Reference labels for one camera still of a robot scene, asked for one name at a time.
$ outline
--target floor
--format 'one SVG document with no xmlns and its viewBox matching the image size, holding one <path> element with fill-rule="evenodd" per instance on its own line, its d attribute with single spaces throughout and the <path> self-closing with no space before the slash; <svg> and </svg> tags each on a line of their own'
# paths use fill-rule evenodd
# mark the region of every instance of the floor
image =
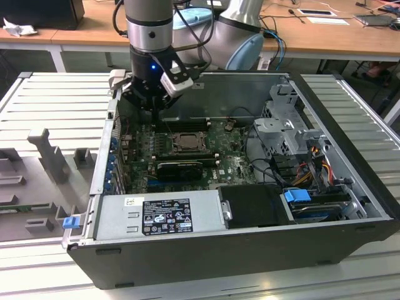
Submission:
<svg viewBox="0 0 400 300">
<path fill-rule="evenodd" d="M 46 51 L 3 50 L 0 52 L 0 99 L 6 93 L 8 87 L 14 82 L 20 72 L 56 72 L 51 56 Z M 104 53 L 97 52 L 65 52 L 62 54 L 66 68 L 69 72 L 109 72 Z M 130 69 L 129 53 L 112 53 L 113 68 Z M 302 74 L 315 74 L 319 65 L 317 59 L 284 59 L 280 70 L 297 71 Z M 381 100 L 389 94 L 399 79 L 394 76 L 388 88 L 380 89 L 371 82 L 354 78 L 351 73 L 357 64 L 351 61 L 343 72 L 345 80 L 366 100 L 372 108 L 376 109 Z M 393 126 L 400 130 L 400 122 Z"/>
</svg>

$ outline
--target wooden desk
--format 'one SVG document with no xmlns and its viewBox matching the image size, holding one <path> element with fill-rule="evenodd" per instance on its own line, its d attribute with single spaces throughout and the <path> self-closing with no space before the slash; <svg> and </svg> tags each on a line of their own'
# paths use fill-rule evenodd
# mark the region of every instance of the wooden desk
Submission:
<svg viewBox="0 0 400 300">
<path fill-rule="evenodd" d="M 75 31 L 59 30 L 51 39 L 53 44 L 77 44 L 128 47 L 129 41 L 113 28 L 114 1 L 96 2 L 84 0 L 84 19 Z M 118 11 L 117 25 L 126 30 L 124 6 Z"/>
<path fill-rule="evenodd" d="M 288 7 L 271 5 L 271 3 L 283 3 L 280 0 L 265 1 L 261 15 L 264 16 L 292 16 Z M 337 17 L 351 18 L 354 14 L 369 14 L 369 11 L 355 6 L 355 0 L 325 0 L 332 8 L 342 11 L 333 13 Z M 285 5 L 293 6 L 289 1 Z M 368 1 L 374 8 L 382 5 L 379 1 Z M 299 8 L 330 10 L 326 5 L 301 1 Z M 297 16 L 303 16 L 296 8 L 293 11 Z M 302 20 L 296 18 L 276 17 L 279 36 L 287 44 L 287 57 L 295 58 L 324 58 L 324 59 L 362 59 L 377 61 L 397 61 L 400 58 L 400 32 L 393 31 L 388 27 L 363 27 L 356 19 L 345 19 L 349 25 L 313 24 L 307 18 Z M 265 19 L 269 28 L 274 28 L 272 19 Z M 276 41 L 266 41 L 265 53 L 276 51 Z"/>
<path fill-rule="evenodd" d="M 350 18 L 354 13 L 368 14 L 369 11 L 355 6 L 356 0 L 324 0 L 338 11 L 337 18 Z M 115 8 L 114 1 L 96 2 L 84 0 L 85 17 L 75 31 L 53 29 L 40 30 L 39 35 L 30 37 L 11 37 L 0 30 L 0 48 L 47 50 L 51 53 L 58 72 L 65 72 L 61 53 L 63 51 L 91 51 L 106 53 L 107 64 L 111 65 L 112 52 L 129 52 L 128 39 L 119 36 L 112 25 L 111 17 Z M 272 3 L 293 6 L 289 0 L 265 0 L 261 14 L 268 16 L 291 16 L 288 7 Z M 373 7 L 381 5 L 379 1 L 369 1 Z M 327 6 L 302 0 L 301 8 L 325 9 Z M 301 13 L 295 8 L 298 16 Z M 328 25 L 313 24 L 308 19 L 276 17 L 279 35 L 287 44 L 287 58 L 343 59 L 366 61 L 397 61 L 400 58 L 400 32 L 389 28 L 363 27 L 355 19 L 347 19 L 350 24 Z M 271 18 L 267 25 L 274 28 Z M 117 15 L 120 29 L 126 29 L 125 12 L 121 7 Z M 270 58 L 277 50 L 275 40 L 265 40 L 263 57 Z"/>
<path fill-rule="evenodd" d="M 57 29 L 38 29 L 37 32 L 38 34 L 32 36 L 16 37 L 2 29 L 0 30 L 0 43 L 51 44 L 51 38 L 57 32 Z"/>
</svg>

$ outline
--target white paper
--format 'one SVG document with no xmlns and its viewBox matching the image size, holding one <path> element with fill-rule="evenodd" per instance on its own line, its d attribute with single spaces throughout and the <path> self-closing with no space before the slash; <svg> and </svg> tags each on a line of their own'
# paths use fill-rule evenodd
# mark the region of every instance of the white paper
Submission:
<svg viewBox="0 0 400 300">
<path fill-rule="evenodd" d="M 314 24 L 330 24 L 330 25 L 350 25 L 343 19 L 333 19 L 330 17 L 307 17 Z"/>
<path fill-rule="evenodd" d="M 214 6 L 222 6 L 223 4 L 220 1 L 213 1 Z"/>
<path fill-rule="evenodd" d="M 30 25 L 16 25 L 11 22 L 8 22 L 6 19 L 3 18 L 4 26 L 2 27 L 5 31 L 7 31 L 12 36 L 28 36 L 30 34 L 38 33 L 35 29 Z"/>
</svg>

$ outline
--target white table leg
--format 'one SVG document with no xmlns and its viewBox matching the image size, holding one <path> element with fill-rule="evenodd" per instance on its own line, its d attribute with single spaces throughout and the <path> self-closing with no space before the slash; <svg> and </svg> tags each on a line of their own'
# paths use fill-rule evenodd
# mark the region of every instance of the white table leg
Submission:
<svg viewBox="0 0 400 300">
<path fill-rule="evenodd" d="M 107 67 L 110 67 L 110 68 L 113 67 L 114 64 L 113 64 L 113 58 L 111 57 L 111 53 L 106 52 L 105 55 L 106 55 Z"/>
<path fill-rule="evenodd" d="M 385 121 L 387 125 L 391 126 L 398 116 L 400 116 L 400 99 L 397 100 L 396 104 L 388 112 L 383 121 Z"/>
<path fill-rule="evenodd" d="M 54 62 L 54 65 L 56 66 L 56 70 L 59 73 L 65 73 L 66 68 L 64 65 L 63 57 L 61 56 L 61 47 L 52 47 L 49 50 L 52 61 Z"/>
<path fill-rule="evenodd" d="M 262 52 L 260 54 L 260 60 L 258 62 L 257 70 L 268 70 L 269 63 L 271 62 L 272 58 L 273 55 L 270 54 L 269 52 Z"/>
</svg>

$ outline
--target blue cable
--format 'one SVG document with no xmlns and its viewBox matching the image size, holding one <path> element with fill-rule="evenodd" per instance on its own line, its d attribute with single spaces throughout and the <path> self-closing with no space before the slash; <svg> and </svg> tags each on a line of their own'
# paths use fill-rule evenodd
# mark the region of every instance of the blue cable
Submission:
<svg viewBox="0 0 400 300">
<path fill-rule="evenodd" d="M 281 40 L 281 38 L 279 36 L 277 36 L 273 32 L 271 32 L 269 30 L 266 30 L 266 32 L 269 33 L 270 35 L 272 35 L 276 39 L 276 41 L 279 43 L 279 47 L 281 48 L 281 55 L 280 55 L 280 58 L 279 58 L 279 63 L 276 66 L 276 70 L 279 70 L 279 67 L 280 67 L 280 65 L 281 65 L 281 63 L 283 61 L 283 53 L 284 53 L 282 40 Z"/>
</svg>

